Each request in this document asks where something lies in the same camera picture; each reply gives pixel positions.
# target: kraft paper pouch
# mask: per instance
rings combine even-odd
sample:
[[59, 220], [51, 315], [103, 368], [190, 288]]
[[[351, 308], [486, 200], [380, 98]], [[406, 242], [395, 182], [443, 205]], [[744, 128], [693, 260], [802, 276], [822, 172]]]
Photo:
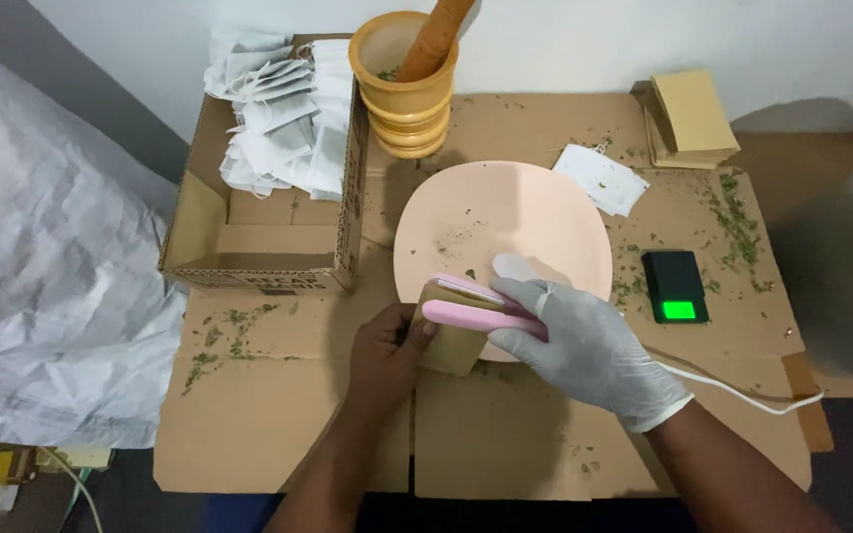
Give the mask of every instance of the kraft paper pouch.
[[[478, 298], [470, 298], [463, 294], [447, 290], [437, 286], [435, 280], [430, 280], [424, 285], [420, 293], [420, 302], [417, 304], [416, 313], [413, 315], [413, 323], [424, 319], [422, 307], [430, 300], [442, 300], [454, 304], [478, 307], [490, 311], [503, 311], [502, 305], [493, 304]], [[437, 332], [433, 342], [427, 348], [420, 366], [464, 377], [472, 370], [476, 359], [480, 357], [482, 347], [486, 344], [486, 333], [472, 331], [446, 324], [437, 324]]]

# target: hand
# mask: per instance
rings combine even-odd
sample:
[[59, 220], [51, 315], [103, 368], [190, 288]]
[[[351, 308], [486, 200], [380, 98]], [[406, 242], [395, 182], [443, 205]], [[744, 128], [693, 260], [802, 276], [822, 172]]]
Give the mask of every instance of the hand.
[[415, 304], [392, 304], [357, 329], [350, 349], [350, 382], [344, 408], [386, 419], [406, 400], [416, 382], [417, 364], [436, 324], [410, 325]]
[[568, 396], [607, 409], [627, 430], [651, 430], [693, 399], [597, 296], [542, 280], [503, 278], [490, 286], [545, 322], [549, 341], [516, 329], [497, 329], [489, 341]]

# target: white cable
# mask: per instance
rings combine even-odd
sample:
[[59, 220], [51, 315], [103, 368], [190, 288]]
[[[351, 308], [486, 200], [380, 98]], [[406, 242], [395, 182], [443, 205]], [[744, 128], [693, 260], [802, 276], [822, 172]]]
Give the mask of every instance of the white cable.
[[670, 372], [676, 374], [677, 376], [683, 376], [684, 378], [687, 378], [688, 380], [699, 381], [700, 383], [707, 383], [710, 385], [715, 385], [724, 391], [728, 391], [732, 394], [735, 394], [739, 398], [743, 399], [744, 401], [746, 401], [748, 403], [751, 403], [752, 405], [758, 407], [762, 411], [765, 411], [766, 413], [771, 413], [773, 415], [784, 415], [786, 413], [789, 413], [791, 411], [798, 409], [799, 407], [809, 405], [810, 403], [815, 403], [816, 401], [818, 401], [818, 400], [822, 399], [822, 397], [824, 397], [824, 391], [822, 391], [821, 393], [813, 395], [811, 398], [805, 398], [803, 400], [796, 401], [795, 403], [789, 405], [785, 409], [773, 409], [773, 408], [769, 407], [768, 405], [764, 405], [762, 403], [759, 403], [759, 402], [753, 400], [751, 397], [747, 396], [746, 394], [742, 394], [740, 391], [737, 391], [733, 387], [730, 387], [729, 385], [727, 385], [721, 381], [710, 380], [709, 378], [705, 378], [703, 376], [698, 376], [696, 374], [692, 374], [692, 373], [683, 371], [679, 368], [674, 368], [670, 365], [663, 364], [660, 361], [657, 361], [657, 364], [662, 366], [665, 369], [668, 369]]
[[91, 498], [91, 493], [88, 492], [87, 487], [84, 486], [84, 482], [80, 480], [76, 473], [71, 471], [71, 466], [68, 466], [68, 464], [65, 462], [65, 459], [62, 459], [61, 456], [55, 454], [48, 448], [39, 446], [38, 449], [48, 454], [48, 456], [50, 456], [54, 462], [58, 463], [58, 466], [60, 466], [65, 472], [67, 472], [69, 476], [71, 476], [71, 479], [74, 480], [75, 484], [78, 486], [78, 489], [80, 489], [80, 491], [84, 493], [84, 498], [87, 499], [87, 504], [91, 505], [91, 514], [94, 515], [94, 525], [98, 528], [98, 533], [104, 533], [104, 528], [101, 527], [101, 517], [98, 516], [98, 508], [96, 505], [94, 505], [94, 498]]

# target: pink plate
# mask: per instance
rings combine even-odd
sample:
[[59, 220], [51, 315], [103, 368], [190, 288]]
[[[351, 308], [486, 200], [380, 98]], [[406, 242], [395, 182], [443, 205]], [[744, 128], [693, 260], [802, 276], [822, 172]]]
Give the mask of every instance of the pink plate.
[[[393, 275], [416, 303], [437, 272], [489, 286], [492, 259], [515, 252], [546, 280], [607, 300], [611, 254], [597, 208], [572, 178], [526, 163], [479, 161], [423, 183], [400, 217]], [[480, 358], [515, 361], [487, 344]]]

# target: wooden pestle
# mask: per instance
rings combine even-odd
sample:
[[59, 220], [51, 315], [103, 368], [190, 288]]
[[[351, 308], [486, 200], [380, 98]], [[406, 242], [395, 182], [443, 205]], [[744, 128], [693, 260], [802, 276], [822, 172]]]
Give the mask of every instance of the wooden pestle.
[[434, 74], [446, 59], [449, 48], [469, 8], [476, 0], [440, 0], [426, 19], [417, 40], [397, 72], [398, 83], [419, 81]]

